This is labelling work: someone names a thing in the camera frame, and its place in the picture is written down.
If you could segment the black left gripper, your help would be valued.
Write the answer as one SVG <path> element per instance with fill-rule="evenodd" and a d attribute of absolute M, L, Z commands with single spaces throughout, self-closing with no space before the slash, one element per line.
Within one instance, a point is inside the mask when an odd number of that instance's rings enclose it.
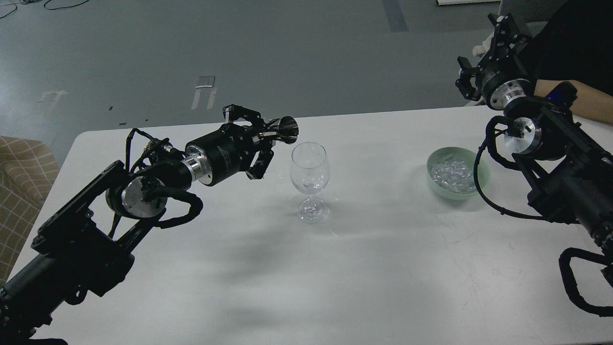
<path fill-rule="evenodd" d="M 260 112 L 236 104 L 223 107 L 223 116 L 225 122 L 219 129 L 185 146 L 184 164 L 191 170 L 193 181 L 213 186 L 241 171 L 250 180 L 263 179 L 274 151 L 261 150 L 261 143 L 254 138 L 269 125 Z M 234 124 L 239 120 L 250 125 Z"/>

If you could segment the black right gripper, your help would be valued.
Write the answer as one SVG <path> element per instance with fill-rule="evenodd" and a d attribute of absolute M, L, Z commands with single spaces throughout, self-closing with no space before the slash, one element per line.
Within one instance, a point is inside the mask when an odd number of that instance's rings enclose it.
<path fill-rule="evenodd" d="M 479 101 L 482 97 L 488 107 L 503 111 L 512 101 L 534 94 L 534 82 L 517 59 L 517 53 L 532 41 L 532 33 L 510 13 L 489 13 L 488 20 L 493 25 L 488 54 L 495 56 L 494 60 L 481 58 L 477 67 L 467 58 L 457 57 L 460 71 L 455 86 L 466 100 Z"/>

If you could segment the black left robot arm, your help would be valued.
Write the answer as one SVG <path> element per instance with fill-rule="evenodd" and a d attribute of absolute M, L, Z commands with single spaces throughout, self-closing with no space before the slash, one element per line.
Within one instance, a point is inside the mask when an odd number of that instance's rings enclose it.
<path fill-rule="evenodd" d="M 186 142 L 129 131 L 125 159 L 112 162 L 37 230 L 35 258 L 1 288 L 3 345 L 59 345 L 62 339 L 33 339 L 52 314 L 77 305 L 88 293 L 105 295 L 125 280 L 133 250 L 153 229 L 195 220 L 203 201 L 193 183 L 213 186 L 237 174 L 262 179 L 278 142 L 296 142 L 291 116 L 266 120 L 239 105 L 223 109 L 215 131 Z"/>

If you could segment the person's forearm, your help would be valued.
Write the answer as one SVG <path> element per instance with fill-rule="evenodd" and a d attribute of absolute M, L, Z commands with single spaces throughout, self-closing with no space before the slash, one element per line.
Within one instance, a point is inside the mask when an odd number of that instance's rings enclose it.
<path fill-rule="evenodd" d="M 556 86 L 568 80 L 538 80 L 534 94 L 545 97 Z M 613 97 L 580 81 L 569 80 L 577 89 L 577 98 L 571 106 L 574 115 L 603 124 L 613 124 Z"/>

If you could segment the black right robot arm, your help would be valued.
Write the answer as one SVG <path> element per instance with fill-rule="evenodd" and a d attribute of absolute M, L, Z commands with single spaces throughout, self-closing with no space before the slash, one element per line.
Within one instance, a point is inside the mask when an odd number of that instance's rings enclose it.
<path fill-rule="evenodd" d="M 601 253 L 567 248 L 558 260 L 561 279 L 571 303 L 584 312 L 610 317 L 610 306 L 595 306 L 580 295 L 570 262 L 580 258 L 603 266 L 612 283 L 612 155 L 574 122 L 571 106 L 577 89 L 562 81 L 545 97 L 534 95 L 536 81 L 526 72 L 517 52 L 530 39 L 511 14 L 491 13 L 493 37 L 476 66 L 458 57 L 455 84 L 467 100 L 483 100 L 503 111 L 488 121 L 478 148 L 477 170 L 484 151 L 508 170 L 521 171 L 530 192 L 528 205 L 537 215 L 527 215 L 496 205 L 483 193 L 479 174 L 473 179 L 481 198 L 502 215 L 551 223 L 579 224 L 588 231 Z"/>

